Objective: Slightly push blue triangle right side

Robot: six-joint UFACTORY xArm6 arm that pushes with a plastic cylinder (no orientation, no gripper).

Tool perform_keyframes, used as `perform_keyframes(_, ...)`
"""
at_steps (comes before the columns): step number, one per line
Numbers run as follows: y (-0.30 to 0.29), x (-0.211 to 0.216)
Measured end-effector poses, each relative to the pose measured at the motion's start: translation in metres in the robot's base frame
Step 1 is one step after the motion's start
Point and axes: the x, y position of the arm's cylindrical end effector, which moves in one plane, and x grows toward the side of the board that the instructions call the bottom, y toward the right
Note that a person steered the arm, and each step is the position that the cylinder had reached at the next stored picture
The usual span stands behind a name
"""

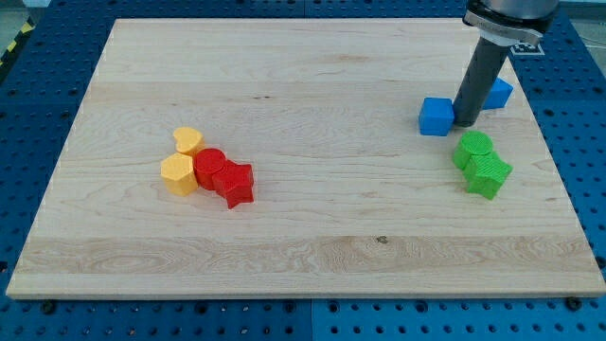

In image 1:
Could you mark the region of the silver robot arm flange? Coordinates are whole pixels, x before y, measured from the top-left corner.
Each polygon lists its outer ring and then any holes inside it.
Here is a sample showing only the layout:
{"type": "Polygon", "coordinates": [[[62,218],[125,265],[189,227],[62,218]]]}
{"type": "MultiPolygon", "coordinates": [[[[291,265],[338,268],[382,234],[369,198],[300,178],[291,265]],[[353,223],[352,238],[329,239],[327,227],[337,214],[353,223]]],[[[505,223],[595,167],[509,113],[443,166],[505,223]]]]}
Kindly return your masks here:
{"type": "Polygon", "coordinates": [[[499,46],[538,45],[559,9],[559,0],[469,0],[465,25],[499,46]]]}

